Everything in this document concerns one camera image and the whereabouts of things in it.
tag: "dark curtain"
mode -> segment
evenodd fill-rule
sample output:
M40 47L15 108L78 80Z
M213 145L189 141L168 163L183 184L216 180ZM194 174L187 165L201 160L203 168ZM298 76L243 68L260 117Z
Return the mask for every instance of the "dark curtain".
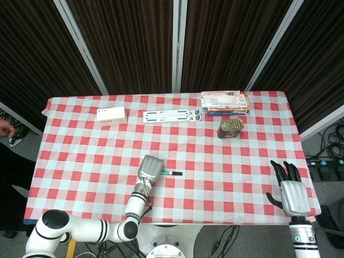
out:
M0 1L0 102L43 130L56 96L99 95L53 1Z
M171 92L173 1L68 4L109 94Z
M252 90L281 90L302 133L344 105L344 1L306 0Z
M182 92L244 90L291 0L189 0Z

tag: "wire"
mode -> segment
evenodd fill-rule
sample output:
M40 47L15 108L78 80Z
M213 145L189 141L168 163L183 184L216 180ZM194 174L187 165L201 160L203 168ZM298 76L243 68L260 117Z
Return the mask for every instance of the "wire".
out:
M88 251L90 251L91 253L93 253L94 255L95 255L95 257L97 257L97 255L92 251L92 249L89 247L89 245L85 242L85 245L86 245L86 247L87 247L87 249L88 249Z
M104 242L102 242L101 245L98 247L98 255L97 255L98 258L103 257L103 253L102 253L102 249L104 249L103 245L104 245Z
M227 239L226 239L226 241L225 241L225 243L224 243L224 245L223 245L223 247L222 247L221 252L218 254L217 258L220 258L220 256L221 256L221 258L224 258L224 256L227 254L227 252L231 249L231 247L233 246L234 242L236 241L236 239L237 239L237 237L238 237L238 234L239 234L239 226L229 226L228 228L226 228L226 229L223 231L220 240L216 242L216 244L215 244L214 247L213 247L213 250L211 251L211 255L209 255L208 258L212 257L212 256L216 253L217 249L218 249L219 246L221 245L222 238L224 237L226 231L229 230L229 229L231 229L231 230L230 230L230 233L229 233L229 235L228 235L228 237L227 237Z
M336 126L335 132L329 133L327 136L327 144L325 140L325 133L326 131ZM305 155L309 156L306 160L317 160L320 157L329 157L331 159L344 159L344 144L342 143L344 141L343 134L340 133L340 128L344 127L344 122L341 120L339 123L335 123L333 125L330 125L328 128L326 128L323 132L323 134L319 133L321 136L321 144L320 144L320 150L316 155ZM321 154L326 151L328 156L321 156Z
M135 251L133 248L131 248L129 245L127 245L126 242L123 242L122 244L125 245L127 248L129 248L129 249L130 249L131 251L133 251L134 253L136 253L136 251ZM140 252L140 254L141 254L144 258L146 258L145 254L144 254L143 252L141 252L141 251L139 251L139 252Z
M110 254L113 250L115 250L117 247L117 244L112 245L109 249L105 251L105 254Z
M123 257L123 258L126 258L126 257L125 257L125 255L124 255L124 253L123 253L123 251L120 249L120 247L119 247L119 246L117 246L117 249L118 249L118 250L119 250L119 252L121 253L122 257Z
M80 257L81 255L84 255L84 254L91 254L91 255L93 255L94 257L97 257L94 253L92 253L92 252L85 252L85 253L82 253L82 254L78 254L77 256L75 256L74 258L78 258L78 257Z
M234 237L234 240L233 240L232 244L228 247L227 251L223 254L222 257L224 257L224 256L228 253L228 251L231 249L232 245L233 245L234 242L236 241L236 239L237 239L237 237L238 237L238 234L239 234L239 226L238 226L237 229L238 229L238 230L236 231L236 235L235 235L235 237Z
M140 250L138 239L134 238L134 240L132 240L131 243L133 244L133 246L136 247L136 250L138 251L138 253L136 253L137 256L140 257L140 254L141 254L144 258L146 258L146 255Z
M134 240L130 241L130 243L135 247L135 253L138 257L140 257L140 253L139 253L139 248L136 246L136 243L134 242Z

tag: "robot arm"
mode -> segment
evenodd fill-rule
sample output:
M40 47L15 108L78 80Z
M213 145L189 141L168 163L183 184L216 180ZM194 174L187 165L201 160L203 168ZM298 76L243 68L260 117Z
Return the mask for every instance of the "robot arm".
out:
M158 179L162 166L162 160L145 156L138 171L139 180L125 209L127 218L120 223L111 224L104 219L82 219L60 210L45 212L26 243L26 255L23 258L55 258L56 247L66 234L70 234L77 242L111 240L120 243L133 240L152 184Z
M275 169L278 185L280 186L281 202L275 200L269 192L266 195L273 205L283 209L287 215L291 216L289 229L296 257L320 258L313 226L305 218L310 213L311 207L306 186L301 182L298 169L293 164L284 161L288 171L287 174L280 164L272 160L270 162Z

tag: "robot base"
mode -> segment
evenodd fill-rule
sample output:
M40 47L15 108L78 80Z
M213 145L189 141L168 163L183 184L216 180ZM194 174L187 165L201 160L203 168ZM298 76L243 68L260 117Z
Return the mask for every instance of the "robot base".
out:
M183 246L173 236L159 236L153 240L153 243L150 243L150 246L153 249L149 251L147 258L185 258L182 252Z
M202 227L202 224L159 227L153 224L142 223L139 225L137 240L140 245L140 250L147 255L147 258L154 257L154 255L150 256L150 253L154 251L156 247L159 247L158 249L163 247L171 251L172 247L175 247L175 250L178 249L181 255L179 256L179 252L176 252L177 256L172 256L173 258L193 258L195 240Z

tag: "tin can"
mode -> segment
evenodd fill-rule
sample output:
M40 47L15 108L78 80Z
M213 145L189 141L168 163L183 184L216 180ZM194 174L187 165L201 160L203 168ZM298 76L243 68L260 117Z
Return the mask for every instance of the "tin can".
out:
M243 129L243 121L241 119L222 120L217 130L218 138L234 138L237 137Z

